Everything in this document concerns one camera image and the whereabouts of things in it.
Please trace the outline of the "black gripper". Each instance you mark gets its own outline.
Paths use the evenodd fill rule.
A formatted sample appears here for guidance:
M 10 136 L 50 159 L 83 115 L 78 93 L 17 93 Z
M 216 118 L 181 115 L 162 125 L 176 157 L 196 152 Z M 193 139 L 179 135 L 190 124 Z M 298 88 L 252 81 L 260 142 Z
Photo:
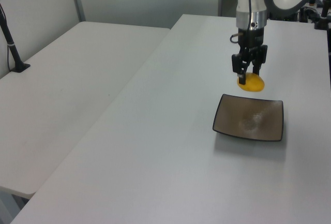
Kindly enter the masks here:
M 263 44 L 264 28 L 254 30 L 238 29 L 240 51 L 232 55 L 232 69 L 237 74 L 239 84 L 246 84 L 246 72 L 252 62 L 253 73 L 259 75 L 262 64 L 266 62 L 267 45 Z

